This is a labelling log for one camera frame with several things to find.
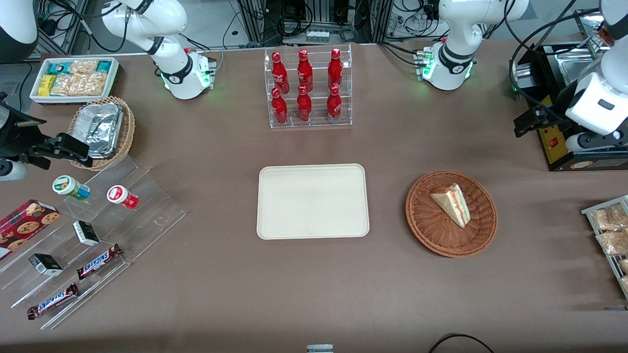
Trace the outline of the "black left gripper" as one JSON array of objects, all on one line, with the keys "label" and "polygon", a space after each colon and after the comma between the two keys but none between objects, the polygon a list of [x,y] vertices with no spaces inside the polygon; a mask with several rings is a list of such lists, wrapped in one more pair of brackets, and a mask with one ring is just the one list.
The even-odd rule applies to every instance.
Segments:
[{"label": "black left gripper", "polygon": [[534,109],[528,109],[521,114],[520,119],[514,119],[516,138],[520,138],[532,130],[549,129],[550,127],[557,127],[560,131],[566,131],[573,127],[573,121],[549,105],[537,105]]}]

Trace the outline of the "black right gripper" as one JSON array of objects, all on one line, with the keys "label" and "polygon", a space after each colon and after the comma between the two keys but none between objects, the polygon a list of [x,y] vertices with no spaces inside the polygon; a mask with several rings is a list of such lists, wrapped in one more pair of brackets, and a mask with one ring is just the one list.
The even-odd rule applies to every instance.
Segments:
[{"label": "black right gripper", "polygon": [[54,138],[41,133],[39,125],[43,119],[33,118],[5,103],[7,94],[0,94],[1,130],[0,153],[3,158],[23,164],[32,164],[49,170],[54,154],[69,159],[77,168],[90,169],[94,160],[88,156],[88,144],[68,133],[59,133]]}]

